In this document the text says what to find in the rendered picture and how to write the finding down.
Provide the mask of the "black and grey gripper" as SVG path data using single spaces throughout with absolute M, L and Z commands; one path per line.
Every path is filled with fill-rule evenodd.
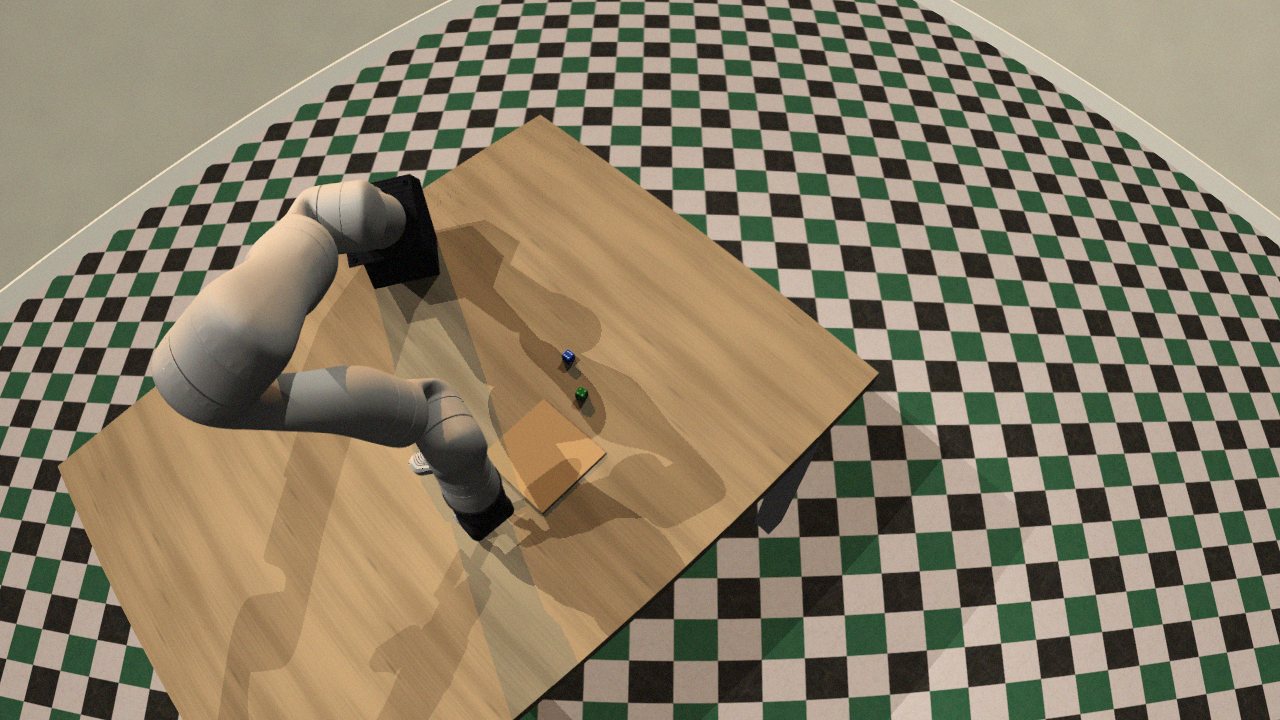
M 420 477 L 433 474 L 420 450 L 410 457 L 410 468 Z M 458 497 L 447 493 L 442 486 L 440 489 L 445 503 L 454 511 L 454 520 L 458 520 L 460 527 L 474 541 L 483 541 L 515 512 L 515 507 L 502 487 L 500 474 L 493 462 L 490 479 L 476 495 Z

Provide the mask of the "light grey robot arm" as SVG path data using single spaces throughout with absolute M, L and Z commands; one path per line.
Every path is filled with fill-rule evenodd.
M 175 413 L 205 427 L 416 443 L 447 493 L 476 495 L 492 477 L 486 439 L 445 380 L 404 380 L 370 366 L 282 373 L 337 275 L 338 255 L 387 249 L 403 234 L 404 208 L 380 192 L 348 181 L 300 193 L 244 263 L 209 283 L 166 332 L 154 383 Z

